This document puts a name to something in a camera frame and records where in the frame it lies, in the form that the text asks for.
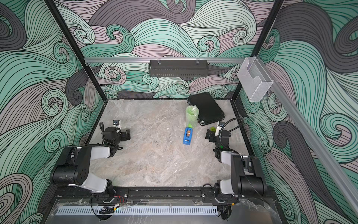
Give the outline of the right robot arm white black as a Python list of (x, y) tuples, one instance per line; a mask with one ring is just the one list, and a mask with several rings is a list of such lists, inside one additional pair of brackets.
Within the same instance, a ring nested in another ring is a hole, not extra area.
[(267, 184), (260, 160), (256, 156), (243, 155), (230, 148), (232, 132), (243, 125), (243, 119), (235, 117), (227, 122), (219, 121), (216, 129), (208, 129), (205, 139), (215, 144), (216, 159), (230, 166), (230, 178), (218, 180), (214, 185), (214, 195), (243, 195), (263, 197)]

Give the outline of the blue tape dispenser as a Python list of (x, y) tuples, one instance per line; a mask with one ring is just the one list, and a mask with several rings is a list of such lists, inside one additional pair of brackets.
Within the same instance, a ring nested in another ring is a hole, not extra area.
[(184, 145), (190, 145), (191, 140), (192, 140), (192, 136), (193, 136), (193, 129), (191, 127), (187, 127), (185, 129), (185, 131), (184, 131), (183, 144)]

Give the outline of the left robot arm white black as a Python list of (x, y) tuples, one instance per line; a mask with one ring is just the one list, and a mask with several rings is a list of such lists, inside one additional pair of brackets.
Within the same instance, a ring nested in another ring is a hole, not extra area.
[(77, 186), (91, 193), (105, 193), (114, 197), (116, 191), (112, 182), (91, 173), (90, 163), (113, 157), (117, 151), (123, 149), (119, 144), (131, 139), (131, 130), (123, 131), (119, 125), (119, 120), (114, 120), (113, 125), (107, 128), (102, 122), (99, 123), (102, 144), (66, 146), (50, 173), (50, 183), (57, 186)]

